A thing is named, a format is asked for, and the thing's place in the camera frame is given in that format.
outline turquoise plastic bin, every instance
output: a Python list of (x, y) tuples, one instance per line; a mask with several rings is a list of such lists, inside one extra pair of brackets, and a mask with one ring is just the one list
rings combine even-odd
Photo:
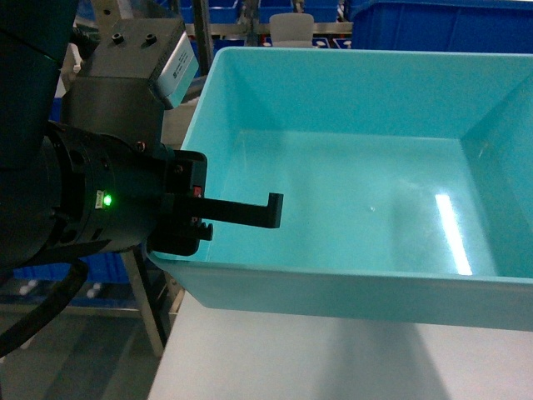
[(210, 198), (285, 194), (151, 254), (203, 305), (533, 330), (532, 56), (224, 49), (183, 147)]

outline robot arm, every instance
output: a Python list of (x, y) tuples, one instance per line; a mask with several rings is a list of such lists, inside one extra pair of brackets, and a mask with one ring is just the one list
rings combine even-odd
[[(2, 96), (14, 99), (0, 107), (0, 268), (71, 263), (146, 239), (151, 251), (188, 256), (212, 238), (202, 218), (279, 227), (281, 194), (265, 207), (205, 199), (206, 157), (160, 143), (164, 110), (179, 105), (197, 70), (180, 18), (119, 21), (54, 123), (47, 114), (77, 2), (8, 3), (37, 25), (54, 16), (48, 25), (61, 34), (49, 35), (51, 50), (0, 20)], [(57, 3), (62, 13), (43, 10)]]

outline blue storage bin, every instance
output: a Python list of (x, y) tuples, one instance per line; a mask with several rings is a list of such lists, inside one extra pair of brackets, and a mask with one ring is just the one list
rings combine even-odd
[(350, 20), (352, 48), (533, 53), (533, 2), (371, 0)]
[(316, 23), (333, 23), (338, 14), (338, 0), (305, 0), (304, 11), (311, 14)]
[(194, 14), (192, 13), (191, 0), (181, 0), (180, 9), (182, 10), (182, 18), (184, 23), (194, 23)]
[(275, 14), (292, 13), (292, 0), (259, 0), (259, 22), (269, 23)]
[(213, 222), (195, 255), (149, 257), (212, 308), (533, 330), (532, 72), (531, 55), (221, 50), (182, 148), (206, 154), (208, 198), (283, 193), (281, 227)]
[[(241, 11), (242, 0), (210, 0), (209, 19), (211, 23), (235, 23)], [(182, 0), (182, 18), (185, 23), (194, 23), (191, 0)]]
[(351, 39), (333, 39), (336, 48), (348, 49), (351, 48)]
[[(128, 283), (126, 269), (120, 255), (109, 252), (82, 257), (89, 266), (87, 281), (91, 283)], [(18, 279), (37, 279), (41, 281), (61, 281), (68, 273), (70, 266), (66, 263), (22, 267), (13, 270)]]

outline white table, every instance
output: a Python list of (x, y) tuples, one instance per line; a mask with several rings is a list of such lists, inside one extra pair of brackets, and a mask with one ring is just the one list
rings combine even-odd
[(189, 294), (149, 400), (532, 399), (533, 333), (213, 310)]

